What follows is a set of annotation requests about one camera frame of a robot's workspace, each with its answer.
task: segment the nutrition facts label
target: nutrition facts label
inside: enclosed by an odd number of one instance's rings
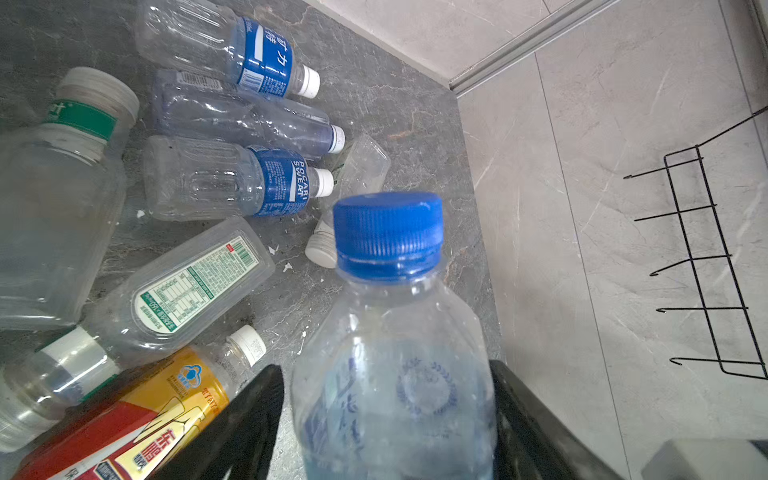
[[[212,303],[259,261],[242,237],[143,289],[134,309],[149,329],[170,333]]]

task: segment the green label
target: green label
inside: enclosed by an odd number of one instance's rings
[[[258,264],[256,254],[243,238],[234,237],[142,288],[134,298],[134,312],[147,328],[173,333]]]
[[[205,292],[206,295],[208,295],[208,298],[213,300],[214,299],[214,295],[210,292],[210,289],[208,288],[208,285],[206,285],[205,282],[203,281],[203,279],[200,278],[200,275],[197,275],[197,272],[194,271],[194,268],[189,267],[189,268],[187,268],[187,271],[189,271],[189,273],[192,274],[192,277],[197,282],[197,285],[200,285],[200,288],[203,289],[203,291]]]
[[[43,123],[61,124],[77,128],[87,134],[108,141],[117,118],[79,101],[59,98],[51,103]]]
[[[159,318],[171,332],[176,329],[176,324],[168,317],[168,314],[165,313],[163,307],[157,303],[157,301],[154,299],[154,297],[152,297],[152,295],[149,294],[149,292],[146,292],[141,296],[141,298],[144,300],[144,303],[146,303],[147,306],[152,309],[154,314],[157,315],[157,318]]]

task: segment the empty plastic bottle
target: empty plastic bottle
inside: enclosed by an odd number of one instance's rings
[[[333,175],[288,150],[155,136],[144,146],[144,187],[159,220],[264,217],[295,214],[329,195]]]
[[[440,197],[348,197],[333,219],[347,284],[291,384],[307,478],[490,480],[493,383],[478,317],[439,272]]]
[[[250,325],[183,348],[93,419],[34,450],[13,480],[146,478],[230,404],[265,352]]]
[[[42,124],[0,149],[0,328],[80,319],[125,199],[122,151],[139,109],[123,82],[72,68]]]
[[[70,333],[0,371],[0,452],[50,429],[119,372],[187,345],[275,264],[248,223],[231,218],[182,243],[99,300]]]
[[[333,193],[318,201],[323,211],[315,233],[304,253],[314,263],[336,268],[336,235],[333,233],[333,205],[339,198],[380,192],[389,171],[389,156],[367,134],[358,137],[333,168]]]
[[[344,148],[344,130],[322,110],[188,71],[157,72],[152,108],[168,136],[287,148],[307,160]]]
[[[166,68],[280,97],[315,98],[320,87],[285,37],[207,0],[142,0],[135,30],[139,54]]]

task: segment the yellow bottle label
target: yellow bottle label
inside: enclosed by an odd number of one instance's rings
[[[205,429],[229,404],[210,368],[190,348],[122,399],[157,416],[114,458],[128,478],[144,480]]]

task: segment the black wire rack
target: black wire rack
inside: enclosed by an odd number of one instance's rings
[[[703,314],[704,314],[704,318],[707,321],[707,327],[709,328],[710,338],[712,339],[712,346],[714,347],[715,357],[716,357],[716,358],[713,358],[713,359],[708,359],[708,358],[691,358],[691,357],[676,356],[676,357],[670,358],[670,361],[672,363],[674,363],[675,365],[682,366],[683,364],[681,362],[683,362],[683,361],[687,361],[687,362],[716,362],[719,365],[720,370],[723,373],[726,373],[728,375],[743,376],[743,377],[748,377],[748,378],[751,378],[751,379],[768,380],[768,369],[766,369],[766,363],[763,360],[763,354],[760,351],[760,344],[758,343],[757,337],[755,336],[755,331],[754,331],[754,328],[752,326],[752,320],[750,319],[749,308],[747,308],[746,304],[744,303],[744,297],[741,294],[741,288],[739,287],[739,280],[737,280],[736,270],[733,268],[733,261],[731,260],[732,256],[730,254],[730,251],[728,250],[728,245],[726,244],[725,236],[723,235],[723,228],[720,226],[720,218],[717,216],[717,204],[715,204],[715,201],[714,201],[714,199],[712,197],[712,190],[710,189],[710,184],[709,184],[709,181],[707,180],[707,172],[704,169],[704,158],[701,156],[701,150],[700,150],[704,145],[710,143],[711,141],[715,140],[716,138],[719,138],[719,137],[725,135],[726,133],[732,131],[734,128],[739,127],[741,124],[744,124],[744,123],[752,120],[757,115],[760,115],[760,114],[762,114],[762,113],[764,113],[766,111],[768,111],[768,106],[759,109],[758,111],[756,111],[753,114],[751,114],[748,118],[745,118],[744,120],[740,121],[739,123],[731,126],[730,128],[727,128],[726,130],[721,131],[719,134],[715,135],[714,137],[712,137],[712,138],[710,138],[710,139],[708,139],[708,140],[706,140],[706,141],[704,141],[704,142],[702,142],[700,144],[694,145],[693,147],[684,148],[683,150],[674,151],[674,152],[671,152],[669,154],[664,155],[664,166],[663,167],[654,168],[653,170],[647,170],[647,171],[644,171],[644,172],[640,172],[639,174],[632,174],[632,175],[627,175],[626,177],[624,177],[624,179],[626,180],[626,179],[630,179],[630,178],[637,178],[637,177],[642,177],[644,175],[654,174],[654,173],[657,173],[657,172],[665,171],[667,173],[667,179],[669,180],[669,183],[670,183],[670,190],[672,192],[672,199],[674,200],[675,210],[673,212],[668,212],[668,213],[665,213],[665,214],[652,215],[650,217],[638,218],[635,221],[636,222],[640,222],[640,221],[645,221],[645,220],[651,220],[651,219],[654,219],[654,218],[661,218],[661,217],[668,217],[670,215],[677,215],[677,219],[680,222],[680,229],[683,232],[683,240],[685,242],[685,247],[686,247],[686,250],[688,252],[688,258],[686,258],[684,260],[680,260],[679,262],[672,263],[671,265],[667,265],[664,268],[660,268],[659,270],[655,270],[655,271],[650,273],[650,276],[657,276],[660,272],[663,272],[665,270],[668,270],[668,269],[673,268],[673,267],[678,266],[678,265],[682,265],[684,263],[689,263],[690,264],[690,268],[691,268],[691,270],[693,271],[693,274],[694,274],[694,280],[696,281],[696,288],[697,288],[697,290],[699,292],[699,301],[701,303],[701,306],[683,306],[683,307],[667,306],[667,307],[658,308],[658,309],[656,309],[656,311],[659,312],[659,313],[665,313],[665,312],[669,312],[671,310],[687,310],[687,311],[700,310],[700,311],[702,311]],[[691,159],[691,160],[680,161],[680,162],[677,162],[675,164],[670,164],[669,163],[669,160],[668,160],[669,157],[672,157],[672,156],[678,155],[678,154],[682,154],[682,153],[685,153],[685,152],[689,152],[689,151],[693,152],[696,157]],[[699,163],[699,168],[701,170],[701,178],[703,180],[704,187],[705,187],[705,189],[707,191],[707,198],[709,199],[709,204],[708,205],[703,205],[703,206],[700,206],[700,207],[687,208],[687,209],[681,210],[680,209],[680,204],[679,204],[678,199],[677,199],[677,192],[675,191],[675,186],[674,186],[674,182],[672,180],[672,173],[670,172],[670,169],[675,168],[675,167],[679,167],[680,165],[690,164],[690,163],[693,163],[693,162],[698,162]],[[722,243],[722,248],[723,248],[723,253],[722,254],[720,254],[720,255],[711,255],[711,256],[708,256],[708,257],[694,257],[694,255],[691,253],[690,242],[688,240],[688,234],[687,234],[687,231],[686,231],[683,214],[688,213],[688,212],[693,212],[693,211],[696,211],[696,210],[711,210],[712,215],[714,216],[715,225],[717,226],[717,232],[720,235],[720,242]],[[699,273],[697,272],[697,269],[696,269],[696,262],[699,261],[699,260],[712,260],[712,259],[719,259],[719,258],[725,259],[728,262],[728,267],[730,268],[730,275],[731,275],[731,278],[733,279],[733,285],[736,287],[736,292],[737,292],[738,297],[739,297],[739,305],[735,305],[735,306],[707,306],[707,301],[704,298],[704,293],[703,293],[703,290],[701,289],[701,282],[699,280]],[[746,326],[749,329],[750,336],[752,338],[752,343],[753,343],[753,345],[755,347],[756,361],[748,361],[748,360],[742,360],[742,359],[724,359],[720,355],[720,347],[717,345],[717,337],[715,336],[714,328],[712,327],[712,319],[710,318],[710,312],[713,311],[713,310],[740,310],[741,312],[743,312],[744,320],[746,321]],[[734,372],[733,370],[729,370],[727,368],[728,366],[737,366],[737,365],[738,366],[750,366],[751,368],[755,368],[756,366],[758,366],[760,369],[762,369],[763,374],[762,375],[760,375],[760,374],[750,375],[749,373]]]

